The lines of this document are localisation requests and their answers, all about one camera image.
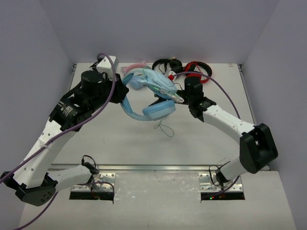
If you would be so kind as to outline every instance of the light blue headphones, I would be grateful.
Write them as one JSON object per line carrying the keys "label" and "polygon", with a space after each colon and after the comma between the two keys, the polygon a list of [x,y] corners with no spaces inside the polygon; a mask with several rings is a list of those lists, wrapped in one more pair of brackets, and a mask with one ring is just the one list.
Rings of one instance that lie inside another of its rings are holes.
{"label": "light blue headphones", "polygon": [[123,102],[120,104],[125,113],[133,119],[139,121],[160,120],[173,113],[176,110],[175,102],[171,100],[171,98],[166,94],[160,93],[160,91],[162,90],[166,93],[175,94],[177,92],[177,88],[174,86],[173,82],[170,79],[166,78],[163,74],[156,72],[152,69],[137,68],[129,71],[126,74],[125,78],[122,80],[122,83],[124,85],[127,85],[128,82],[130,82],[133,78],[134,73],[136,72],[143,73],[143,77],[138,78],[139,83],[148,86],[148,88],[151,89],[154,93],[168,100],[144,108],[142,110],[143,115],[139,115],[133,112],[126,96]]}

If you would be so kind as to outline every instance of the white arm segment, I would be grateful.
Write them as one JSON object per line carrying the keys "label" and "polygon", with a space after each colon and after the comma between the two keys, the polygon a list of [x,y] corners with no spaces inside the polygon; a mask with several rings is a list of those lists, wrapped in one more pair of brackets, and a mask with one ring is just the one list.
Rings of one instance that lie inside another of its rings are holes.
{"label": "white arm segment", "polygon": [[239,118],[224,111],[218,105],[212,105],[203,112],[203,120],[205,123],[217,127],[222,132],[226,133],[238,144],[242,133],[250,132],[254,129],[254,124],[247,123]]}
{"label": "white arm segment", "polygon": [[56,185],[56,192],[58,192],[76,184],[86,184],[92,173],[85,166],[78,165],[72,169],[52,171],[48,175],[52,180],[58,181]]}
{"label": "white arm segment", "polygon": [[242,166],[239,157],[221,167],[220,171],[229,181],[235,179],[237,176],[247,173],[247,170]]}
{"label": "white arm segment", "polygon": [[[25,160],[32,156],[39,150],[48,140],[55,135],[61,133],[61,126],[55,121],[48,121],[43,133],[31,148]],[[34,157],[22,168],[14,173],[14,179],[18,184],[24,183],[26,188],[39,187],[45,177],[47,170],[50,168],[52,162],[55,160],[58,153],[61,151],[66,142],[75,135],[76,132],[68,132],[56,139],[53,143],[48,145],[38,156]]]}

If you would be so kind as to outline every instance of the headphones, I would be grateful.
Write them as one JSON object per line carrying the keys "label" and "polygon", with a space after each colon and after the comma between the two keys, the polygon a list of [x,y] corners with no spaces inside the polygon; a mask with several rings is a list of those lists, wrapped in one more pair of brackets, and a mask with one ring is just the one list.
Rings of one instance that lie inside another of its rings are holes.
{"label": "headphones", "polygon": [[208,66],[206,63],[201,62],[201,61],[192,61],[192,62],[188,63],[184,67],[183,71],[184,72],[189,72],[189,71],[195,72],[195,73],[189,73],[186,76],[187,77],[199,77],[200,78],[200,83],[206,83],[207,81],[209,81],[209,79],[208,78],[206,78],[204,80],[201,79],[201,75],[197,74],[197,71],[195,71],[195,67],[197,67],[197,66],[202,67],[207,72],[209,77],[212,76],[212,69],[211,69],[211,67]]}
{"label": "headphones", "polygon": [[[183,71],[182,63],[178,59],[174,59],[174,58],[173,59],[159,59],[153,63],[152,69],[154,70],[154,68],[156,68],[157,65],[160,65],[160,64],[164,64],[165,72],[166,72],[168,64],[171,67],[171,71],[175,73],[180,73]],[[138,76],[138,75],[133,76],[131,81],[129,82],[129,85],[135,90],[142,88],[144,84],[140,83],[139,81],[140,79],[142,79],[141,76]]]}
{"label": "headphones", "polygon": [[166,72],[167,65],[171,67],[170,71],[173,71],[175,73],[181,73],[183,72],[183,66],[181,61],[175,58],[171,59],[159,59],[153,63],[152,69],[156,68],[157,65],[164,64],[164,72]]}
{"label": "headphones", "polygon": [[[127,85],[128,82],[132,81],[133,78],[135,77],[134,76],[135,72],[140,72],[140,69],[132,69],[131,71],[129,71],[126,74],[126,77],[122,80],[122,83],[124,85]],[[163,74],[158,73],[157,71],[154,71],[152,69],[143,69],[143,73],[144,73],[144,79],[145,79],[145,77],[148,77],[150,79],[159,79],[159,78],[162,77],[162,79],[169,80]],[[158,96],[165,98],[165,95],[161,94],[159,91],[154,91],[154,93],[156,93]],[[138,120],[138,121],[160,120],[162,118],[167,117],[168,115],[170,115],[171,113],[173,113],[176,110],[175,102],[173,100],[166,100],[166,101],[159,102],[157,104],[148,106],[148,107],[146,107],[142,110],[143,115],[139,115],[139,114],[133,112],[127,96],[125,97],[123,102],[120,103],[120,105],[128,116],[130,116],[133,119]]]}

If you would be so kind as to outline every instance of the headphone cord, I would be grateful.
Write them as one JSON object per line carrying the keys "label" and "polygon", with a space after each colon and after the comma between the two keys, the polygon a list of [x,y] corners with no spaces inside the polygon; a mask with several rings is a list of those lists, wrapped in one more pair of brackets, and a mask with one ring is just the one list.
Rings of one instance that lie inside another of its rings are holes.
{"label": "headphone cord", "polygon": [[[167,135],[168,137],[172,138],[172,137],[175,135],[175,131],[174,131],[171,127],[162,124],[162,121],[163,121],[164,119],[166,119],[166,117],[165,117],[165,118],[162,118],[162,119],[159,121],[159,123],[158,123],[157,125],[155,125],[153,128],[154,128],[154,129],[160,128],[160,129],[162,130],[162,132],[164,132],[165,135]],[[172,134],[169,135],[168,133],[166,133],[165,130],[163,129],[163,127],[170,129],[170,130],[172,131]]]}

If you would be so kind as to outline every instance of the red headphones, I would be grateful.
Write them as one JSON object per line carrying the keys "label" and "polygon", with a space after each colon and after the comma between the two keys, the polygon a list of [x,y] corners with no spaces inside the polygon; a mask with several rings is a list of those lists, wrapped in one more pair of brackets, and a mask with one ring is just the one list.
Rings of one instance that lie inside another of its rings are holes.
{"label": "red headphones", "polygon": [[212,76],[212,69],[211,69],[211,67],[208,66],[206,63],[201,62],[201,61],[192,61],[192,62],[188,63],[184,67],[183,71],[184,72],[190,72],[190,71],[195,72],[195,73],[187,74],[186,76],[187,77],[199,77],[200,78],[200,83],[206,83],[207,81],[209,81],[208,78],[205,78],[205,79],[202,80],[202,75],[197,74],[198,72],[195,71],[196,67],[198,68],[198,71],[200,73],[202,73],[202,71],[201,71],[201,69],[199,67],[202,67],[207,72],[209,77]]}

